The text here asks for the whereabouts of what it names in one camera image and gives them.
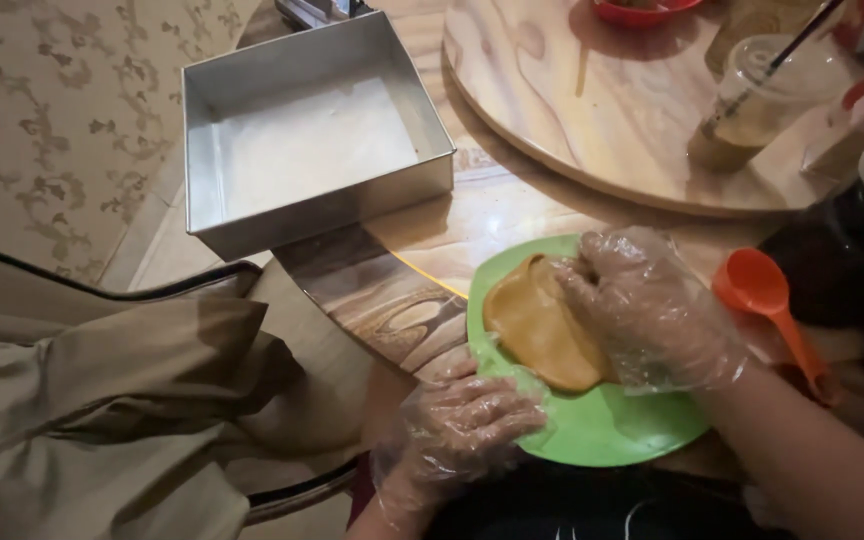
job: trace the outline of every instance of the dough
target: dough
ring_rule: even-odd
[[[553,271],[537,253],[496,283],[482,311],[486,330],[550,388],[585,392],[615,382],[612,363],[572,314]]]

